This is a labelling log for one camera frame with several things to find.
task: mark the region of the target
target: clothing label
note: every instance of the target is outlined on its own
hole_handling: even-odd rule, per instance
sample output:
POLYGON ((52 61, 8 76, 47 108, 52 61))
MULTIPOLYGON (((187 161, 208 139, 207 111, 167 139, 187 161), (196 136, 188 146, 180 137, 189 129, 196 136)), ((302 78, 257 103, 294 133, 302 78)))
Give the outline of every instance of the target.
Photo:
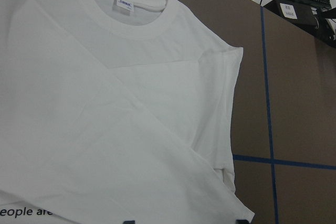
POLYGON ((280 7, 285 18, 298 19, 294 6, 280 3, 280 7))
POLYGON ((134 11, 133 2, 128 1, 128 0, 117 0, 117 6, 124 8, 126 10, 129 10, 131 12, 134 11))

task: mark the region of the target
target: blue line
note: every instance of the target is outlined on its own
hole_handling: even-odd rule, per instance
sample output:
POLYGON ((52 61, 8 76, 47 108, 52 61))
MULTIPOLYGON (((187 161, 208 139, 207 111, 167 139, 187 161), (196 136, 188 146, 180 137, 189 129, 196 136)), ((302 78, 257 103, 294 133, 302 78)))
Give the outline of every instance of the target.
POLYGON ((268 137, 269 137, 269 151, 270 151, 270 161, 271 161, 271 173, 272 173, 272 188, 273 188, 273 200, 274 200, 274 213, 275 213, 275 223, 279 224, 279 214, 278 214, 278 197, 277 197, 277 187, 276 187, 276 177, 275 177, 275 166, 274 166, 274 149, 273 149, 273 136, 272 136, 272 123, 271 123, 271 112, 270 112, 270 102, 269 102, 269 90, 268 90, 268 73, 267 73, 267 57, 266 57, 266 40, 265 40, 265 21, 264 21, 264 9, 260 7, 261 14, 261 36, 263 43, 263 59, 264 59, 264 78, 265 78, 265 91, 266 91, 266 107, 267 107, 267 122, 268 122, 268 137))
POLYGON ((255 162, 255 163, 264 163, 264 164, 272 164, 275 165, 287 165, 287 166, 298 166, 298 167, 306 167, 306 168, 316 168, 316 169, 326 169, 326 170, 336 170, 336 166, 333 165, 321 165, 321 164, 313 164, 313 163, 304 163, 304 162, 295 162, 288 160, 280 160, 263 157, 251 157, 244 155, 233 155, 233 159, 237 161, 247 161, 247 162, 255 162))

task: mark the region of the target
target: shirt tag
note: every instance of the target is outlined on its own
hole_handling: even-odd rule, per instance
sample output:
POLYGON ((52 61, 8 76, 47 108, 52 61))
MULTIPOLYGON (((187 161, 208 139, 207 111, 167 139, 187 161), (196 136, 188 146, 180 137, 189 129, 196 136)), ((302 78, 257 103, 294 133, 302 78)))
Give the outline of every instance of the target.
POLYGON ((280 7, 285 18, 298 19, 294 10, 294 6, 280 3, 280 7))
POLYGON ((124 8, 126 10, 129 10, 131 12, 134 11, 133 2, 128 1, 128 0, 117 0, 117 6, 124 8))

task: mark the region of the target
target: white fabric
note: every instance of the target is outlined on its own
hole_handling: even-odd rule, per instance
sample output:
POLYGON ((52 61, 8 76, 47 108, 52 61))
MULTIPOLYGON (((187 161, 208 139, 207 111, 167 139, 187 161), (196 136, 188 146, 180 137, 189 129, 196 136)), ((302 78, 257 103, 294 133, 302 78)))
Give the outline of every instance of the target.
POLYGON ((229 139, 242 49, 177 0, 114 1, 0 1, 0 210, 54 213, 0 221, 251 220, 229 139))

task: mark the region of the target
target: brown surface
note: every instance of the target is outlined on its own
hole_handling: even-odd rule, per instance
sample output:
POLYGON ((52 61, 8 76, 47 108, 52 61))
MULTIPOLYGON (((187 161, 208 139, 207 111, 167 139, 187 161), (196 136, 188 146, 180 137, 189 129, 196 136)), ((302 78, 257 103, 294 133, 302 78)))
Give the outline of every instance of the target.
POLYGON ((275 223, 270 165, 235 161, 235 171, 236 195, 255 213, 251 224, 275 223))
POLYGON ((275 158, 336 165, 335 65, 325 55, 336 50, 320 53, 328 46, 267 10, 265 27, 275 158))
POLYGON ((335 223, 336 171, 276 166, 279 222, 335 223))
POLYGON ((244 48, 235 90, 232 150, 269 157, 260 7, 250 0, 179 1, 227 43, 244 48))

